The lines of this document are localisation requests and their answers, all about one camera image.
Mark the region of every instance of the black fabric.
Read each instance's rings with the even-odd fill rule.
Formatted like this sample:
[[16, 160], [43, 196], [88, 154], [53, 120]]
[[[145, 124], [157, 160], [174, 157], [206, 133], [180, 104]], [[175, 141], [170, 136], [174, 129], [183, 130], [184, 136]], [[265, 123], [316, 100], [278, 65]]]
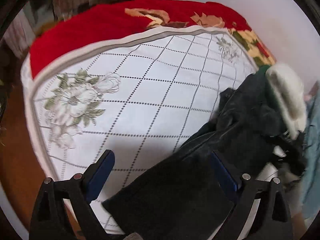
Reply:
[[299, 132], [294, 141], [290, 138], [283, 138], [283, 136], [268, 138], [270, 143], [279, 145], [286, 154], [285, 157], [272, 156], [271, 162], [278, 170], [282, 168], [283, 163], [287, 163], [291, 173], [299, 177], [302, 176], [307, 166], [307, 160], [303, 156], [304, 135]]
[[255, 178], [273, 155], [267, 137], [282, 133], [268, 101], [265, 70], [220, 94], [217, 121], [205, 124], [169, 158], [103, 202], [125, 233], [144, 240], [205, 240], [233, 207], [211, 163], [212, 150]]

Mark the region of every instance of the bed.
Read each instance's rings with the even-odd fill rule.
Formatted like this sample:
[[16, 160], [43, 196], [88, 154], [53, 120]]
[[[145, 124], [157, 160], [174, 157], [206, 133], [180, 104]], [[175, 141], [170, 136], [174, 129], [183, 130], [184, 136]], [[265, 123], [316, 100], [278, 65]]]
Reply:
[[[172, 154], [215, 114], [219, 93], [275, 60], [246, 20], [219, 3], [97, 5], [38, 38], [22, 69], [25, 113], [46, 176], [70, 179], [106, 150], [116, 164], [91, 207]], [[275, 171], [266, 167], [261, 179]]]

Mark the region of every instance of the white fabric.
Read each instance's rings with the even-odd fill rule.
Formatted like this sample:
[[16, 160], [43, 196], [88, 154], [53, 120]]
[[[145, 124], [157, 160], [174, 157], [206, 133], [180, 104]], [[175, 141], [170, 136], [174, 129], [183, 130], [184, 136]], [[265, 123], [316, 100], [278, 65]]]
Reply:
[[266, 77], [276, 95], [290, 137], [296, 139], [298, 131], [303, 132], [307, 122], [303, 82], [292, 68], [283, 63], [270, 67]]
[[10, 23], [3, 38], [17, 58], [21, 58], [23, 51], [33, 43], [36, 36], [22, 9]]
[[31, 69], [30, 69], [30, 54], [28, 53], [20, 70], [21, 83], [23, 87], [23, 98], [26, 101], [29, 97], [29, 88], [33, 85]]
[[[25, 88], [29, 91], [24, 90], [28, 129], [47, 176], [69, 179], [75, 173], [83, 173], [105, 149], [115, 153], [113, 171], [98, 199], [91, 203], [108, 233], [122, 231], [101, 202], [171, 155], [209, 120], [219, 105], [221, 91], [238, 88], [247, 75], [256, 71], [252, 59], [225, 30], [219, 30], [218, 34], [178, 36], [179, 32], [203, 28], [156, 29], [132, 36], [141, 38], [159, 30], [174, 31], [177, 35], [107, 50], [61, 70], [60, 79], [51, 75], [40, 83], [41, 76], [48, 76], [48, 71], [54, 65], [59, 66], [58, 62], [63, 62], [67, 55], [39, 73], [33, 84], [29, 75], [22, 76], [23, 85], [32, 86]], [[25, 62], [21, 72], [29, 70], [28, 63]], [[49, 99], [55, 97], [52, 91], [59, 93], [61, 79], [68, 77], [67, 83], [74, 83], [81, 69], [86, 70], [87, 76], [83, 77], [86, 82], [76, 84], [75, 90], [64, 89], [63, 96], [56, 97], [54, 106], [46, 110], [44, 107], [51, 105]], [[96, 83], [92, 81], [94, 84], [89, 85], [87, 81], [93, 78]], [[33, 97], [30, 90], [36, 90]], [[94, 112], [85, 110], [83, 104], [97, 101], [100, 103]], [[30, 104], [35, 107], [36, 119], [31, 116]], [[72, 124], [72, 115], [83, 116], [83, 111], [97, 117], [94, 121], [90, 119], [87, 126], [83, 117], [79, 124]], [[37, 135], [36, 126], [41, 135]]]

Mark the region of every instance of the white towel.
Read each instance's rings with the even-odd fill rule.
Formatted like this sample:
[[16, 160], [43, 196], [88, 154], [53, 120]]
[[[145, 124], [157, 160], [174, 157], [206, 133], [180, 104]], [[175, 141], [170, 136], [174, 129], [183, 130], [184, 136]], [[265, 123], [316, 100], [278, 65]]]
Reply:
[[283, 63], [276, 63], [270, 67], [266, 77], [276, 95], [289, 135], [296, 139], [298, 131], [303, 132], [307, 122], [303, 82], [292, 68]]

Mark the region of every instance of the white wall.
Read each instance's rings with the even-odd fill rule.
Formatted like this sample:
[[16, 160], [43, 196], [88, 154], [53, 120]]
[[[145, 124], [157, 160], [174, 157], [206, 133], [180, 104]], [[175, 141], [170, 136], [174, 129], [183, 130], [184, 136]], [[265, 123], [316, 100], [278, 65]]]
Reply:
[[305, 91], [320, 79], [320, 37], [293, 0], [193, 1], [219, 2], [246, 18], [276, 59], [288, 63], [298, 73]]

